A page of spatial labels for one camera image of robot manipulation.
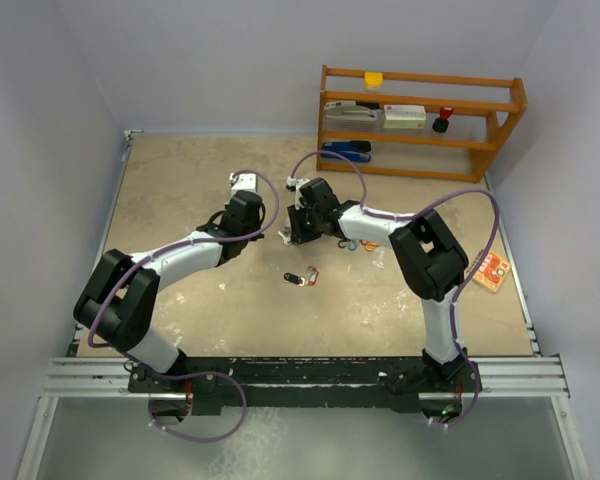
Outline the red tag key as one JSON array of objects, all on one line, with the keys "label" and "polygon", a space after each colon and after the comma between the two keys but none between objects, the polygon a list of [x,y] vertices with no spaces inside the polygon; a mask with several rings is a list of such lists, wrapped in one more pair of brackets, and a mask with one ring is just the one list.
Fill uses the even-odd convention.
[{"label": "red tag key", "polygon": [[306,285],[307,286],[315,286],[319,277],[319,270],[314,266],[309,266],[306,270]]}]

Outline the blue tag key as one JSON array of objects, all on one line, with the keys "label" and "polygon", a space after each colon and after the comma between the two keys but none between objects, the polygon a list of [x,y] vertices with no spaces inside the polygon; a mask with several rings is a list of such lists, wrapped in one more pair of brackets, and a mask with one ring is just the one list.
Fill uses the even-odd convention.
[{"label": "blue tag key", "polygon": [[290,235],[289,229],[283,228],[282,230],[279,230],[278,235],[282,238],[283,244],[285,246],[291,245],[292,241],[291,241],[291,235]]}]

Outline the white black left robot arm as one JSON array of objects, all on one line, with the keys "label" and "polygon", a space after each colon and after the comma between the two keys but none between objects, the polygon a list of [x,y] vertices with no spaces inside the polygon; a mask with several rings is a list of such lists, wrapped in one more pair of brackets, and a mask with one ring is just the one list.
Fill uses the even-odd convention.
[{"label": "white black left robot arm", "polygon": [[149,368],[151,381],[162,391],[178,390],[185,382],[187,356],[151,326],[157,296],[240,255],[263,236],[265,213],[258,194],[240,190],[224,210],[179,241],[134,255],[105,252],[74,306],[74,319],[107,346]]}]

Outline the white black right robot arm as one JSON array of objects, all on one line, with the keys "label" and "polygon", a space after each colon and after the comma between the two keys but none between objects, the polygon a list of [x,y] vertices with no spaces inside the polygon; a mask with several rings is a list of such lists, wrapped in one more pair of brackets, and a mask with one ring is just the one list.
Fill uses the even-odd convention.
[{"label": "white black right robot arm", "polygon": [[468,257],[441,216],[431,210],[400,220],[389,212],[367,211],[360,202],[340,201],[323,178],[289,177],[286,188],[295,194],[294,204],[287,209],[291,243],[329,236],[372,242],[394,252],[406,285],[422,304],[426,383],[436,391],[447,391],[466,368],[480,387],[479,370],[459,336],[455,306]]}]

